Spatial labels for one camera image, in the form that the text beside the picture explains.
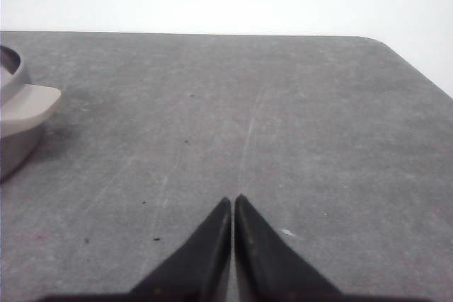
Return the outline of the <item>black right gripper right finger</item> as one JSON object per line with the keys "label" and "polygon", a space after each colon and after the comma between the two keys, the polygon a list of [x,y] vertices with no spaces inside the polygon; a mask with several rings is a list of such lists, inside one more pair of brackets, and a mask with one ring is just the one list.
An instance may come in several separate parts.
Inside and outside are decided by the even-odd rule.
{"label": "black right gripper right finger", "polygon": [[343,295],[279,237],[243,194],[234,205],[234,252],[242,298],[303,301]]}

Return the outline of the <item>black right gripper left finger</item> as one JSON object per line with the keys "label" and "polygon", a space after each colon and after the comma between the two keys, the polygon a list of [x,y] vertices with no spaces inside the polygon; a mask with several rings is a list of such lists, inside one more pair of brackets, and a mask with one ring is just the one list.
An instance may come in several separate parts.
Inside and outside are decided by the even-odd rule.
{"label": "black right gripper left finger", "polygon": [[231,201],[222,198],[186,242],[130,293],[145,301],[225,301],[231,260]]}

